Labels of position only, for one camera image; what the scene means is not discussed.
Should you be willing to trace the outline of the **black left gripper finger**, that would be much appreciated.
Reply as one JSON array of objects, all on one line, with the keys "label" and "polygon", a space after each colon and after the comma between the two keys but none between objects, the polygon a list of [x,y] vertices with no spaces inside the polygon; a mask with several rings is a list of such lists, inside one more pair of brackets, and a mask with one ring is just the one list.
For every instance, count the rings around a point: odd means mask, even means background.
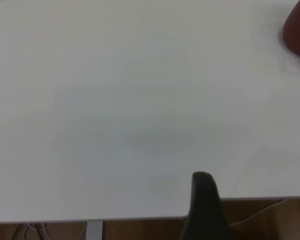
[{"label": "black left gripper finger", "polygon": [[192,175],[189,213],[181,240],[231,240],[217,185],[209,173]]}]

